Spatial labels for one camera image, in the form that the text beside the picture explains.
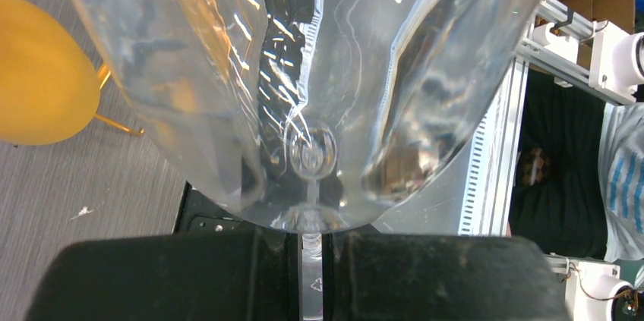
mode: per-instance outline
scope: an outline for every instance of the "yellow chair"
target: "yellow chair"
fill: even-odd
[[[129,134],[144,133],[96,113],[99,92],[111,76],[105,64],[95,72],[66,30],[37,6],[0,0],[0,11],[2,4],[6,10],[0,12],[0,140],[54,143],[82,130],[91,118]],[[25,14],[30,19],[19,18]],[[72,100],[71,94],[79,96]]]

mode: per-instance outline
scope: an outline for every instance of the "white bracket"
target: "white bracket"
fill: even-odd
[[[540,27],[536,27],[532,40],[554,54],[576,64],[577,55],[579,54],[579,40],[571,36],[554,35],[551,32],[553,27],[554,23],[547,23]],[[565,88],[573,86],[565,80],[556,77],[554,78],[554,82]]]
[[[630,35],[606,21],[595,34],[588,85],[617,101],[635,102],[644,84],[644,33]]]

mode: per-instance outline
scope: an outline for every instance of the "person's leg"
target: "person's leg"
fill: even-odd
[[[539,153],[553,169],[541,183],[519,181],[510,226],[544,252],[603,257],[607,231],[597,173],[603,113],[601,100],[530,71],[519,149]]]

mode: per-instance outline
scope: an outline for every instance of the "blue stripe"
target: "blue stripe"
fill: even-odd
[[[617,166],[615,166],[615,172],[613,172],[613,180],[611,181],[611,210],[617,209],[617,182],[620,180],[620,175],[622,172],[623,158],[617,160]]]
[[[630,182],[633,181],[633,173],[635,173],[635,161],[637,157],[635,154],[630,156],[630,162],[628,163],[628,172],[626,173],[626,180],[622,187],[622,216],[625,219],[628,219],[628,189],[630,187]]]
[[[644,161],[641,162],[639,166],[639,180],[637,181],[637,187],[635,188],[635,226],[637,227],[637,232],[644,234],[642,229],[642,189],[644,188]]]

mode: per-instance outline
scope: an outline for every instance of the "yellow chair leg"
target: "yellow chair leg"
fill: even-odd
[[[98,70],[98,76],[100,80],[100,89],[103,90],[103,87],[105,86],[105,83],[107,83],[107,80],[112,76],[112,71],[109,70],[109,68],[105,65],[105,63],[101,64]],[[136,136],[141,136],[144,134],[144,130],[140,129],[139,131],[135,131],[134,129],[130,129],[127,126],[124,126],[123,124],[120,124],[111,118],[106,118],[105,116],[101,114],[94,114],[94,118],[101,120],[102,122],[106,123],[109,126],[116,127],[119,130],[123,130],[128,134],[136,135]]]

